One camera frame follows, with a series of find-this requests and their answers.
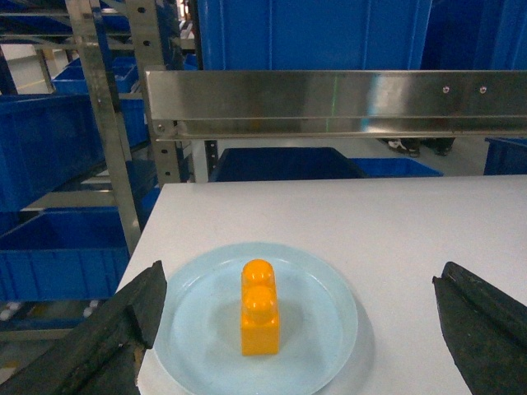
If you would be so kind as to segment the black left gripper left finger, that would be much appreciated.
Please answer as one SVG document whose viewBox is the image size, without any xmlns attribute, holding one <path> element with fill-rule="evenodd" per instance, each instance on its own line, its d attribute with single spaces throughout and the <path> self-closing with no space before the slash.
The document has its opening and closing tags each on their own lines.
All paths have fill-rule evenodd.
<svg viewBox="0 0 527 395">
<path fill-rule="evenodd" d="M 156 261 L 1 386 L 3 394 L 138 394 L 167 281 Z"/>
</svg>

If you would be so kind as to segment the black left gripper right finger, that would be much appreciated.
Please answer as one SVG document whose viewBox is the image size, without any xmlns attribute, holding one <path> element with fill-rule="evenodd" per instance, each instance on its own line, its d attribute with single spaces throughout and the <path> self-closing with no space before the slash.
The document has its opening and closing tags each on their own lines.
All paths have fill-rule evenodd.
<svg viewBox="0 0 527 395">
<path fill-rule="evenodd" d="M 526 306 L 447 262 L 432 278 L 442 336 L 472 394 L 526 393 Z"/>
</svg>

